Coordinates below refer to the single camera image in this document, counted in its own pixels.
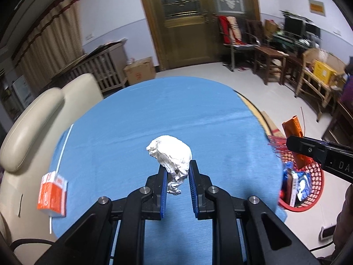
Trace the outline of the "person's right hand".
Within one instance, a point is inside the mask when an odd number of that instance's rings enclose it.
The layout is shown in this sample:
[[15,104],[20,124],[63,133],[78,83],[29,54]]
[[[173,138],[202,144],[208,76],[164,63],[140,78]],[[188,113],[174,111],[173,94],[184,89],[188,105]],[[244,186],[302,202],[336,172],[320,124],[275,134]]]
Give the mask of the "person's right hand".
[[336,229],[333,235],[333,243],[335,245],[334,252],[332,254],[335,258],[342,248],[347,243],[348,239],[352,234],[353,227],[353,204],[352,204],[352,184],[347,188],[345,193],[345,201],[342,207],[342,211],[338,214]]

